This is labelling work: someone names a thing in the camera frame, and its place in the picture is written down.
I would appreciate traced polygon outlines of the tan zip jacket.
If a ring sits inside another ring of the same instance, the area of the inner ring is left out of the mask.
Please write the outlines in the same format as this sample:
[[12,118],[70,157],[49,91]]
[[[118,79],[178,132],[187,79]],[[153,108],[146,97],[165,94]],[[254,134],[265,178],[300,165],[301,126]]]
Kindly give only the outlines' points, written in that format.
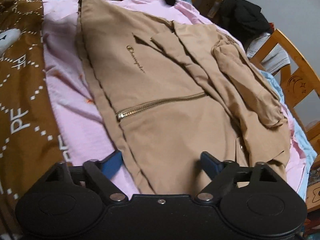
[[285,179],[290,133],[280,98],[213,24],[181,24],[79,0],[77,43],[107,132],[141,193],[196,194],[200,154]]

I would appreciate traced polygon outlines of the brown patterned blanket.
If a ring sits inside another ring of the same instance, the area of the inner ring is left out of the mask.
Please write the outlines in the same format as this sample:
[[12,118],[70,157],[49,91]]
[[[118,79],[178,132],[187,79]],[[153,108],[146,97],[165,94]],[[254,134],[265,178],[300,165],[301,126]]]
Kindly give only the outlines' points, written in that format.
[[17,239],[15,206],[63,159],[49,100],[41,0],[1,1],[1,239]]

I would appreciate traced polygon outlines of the white grey garment on rail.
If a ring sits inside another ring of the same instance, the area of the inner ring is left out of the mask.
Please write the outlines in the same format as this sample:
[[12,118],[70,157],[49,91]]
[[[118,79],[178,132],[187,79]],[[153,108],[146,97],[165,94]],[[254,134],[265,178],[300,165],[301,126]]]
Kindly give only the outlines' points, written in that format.
[[[271,34],[269,33],[262,33],[249,44],[246,50],[246,55],[249,59],[256,54],[256,52],[268,40],[270,35]],[[261,62],[261,65],[265,71],[270,74],[276,73],[278,70],[288,64],[290,64],[289,55],[280,45],[276,45]]]

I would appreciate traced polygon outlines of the wooden bed frame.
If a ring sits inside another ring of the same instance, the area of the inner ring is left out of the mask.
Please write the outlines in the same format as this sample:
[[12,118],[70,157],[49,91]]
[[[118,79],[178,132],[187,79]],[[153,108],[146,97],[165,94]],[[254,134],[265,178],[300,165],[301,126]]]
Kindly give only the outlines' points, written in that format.
[[[114,151],[89,88],[75,46],[78,0],[43,0],[44,63],[50,103],[60,131],[59,147],[66,161],[81,165],[90,159],[102,160]],[[280,31],[272,37],[295,62],[304,58]],[[271,52],[268,40],[252,57],[260,72],[277,91],[291,132],[290,159],[286,167],[289,185],[306,201],[308,211],[319,210],[319,123],[303,129],[293,109],[293,100],[302,101],[313,89],[313,70],[291,70],[290,64],[274,74],[261,62]]]

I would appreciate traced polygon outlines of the black garment on rail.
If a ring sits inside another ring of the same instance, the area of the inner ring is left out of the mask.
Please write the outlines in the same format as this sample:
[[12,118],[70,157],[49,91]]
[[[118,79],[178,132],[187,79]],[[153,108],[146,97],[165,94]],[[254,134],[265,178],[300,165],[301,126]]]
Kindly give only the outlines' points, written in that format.
[[242,43],[263,33],[273,33],[261,7],[247,0],[224,0],[218,16],[218,25]]

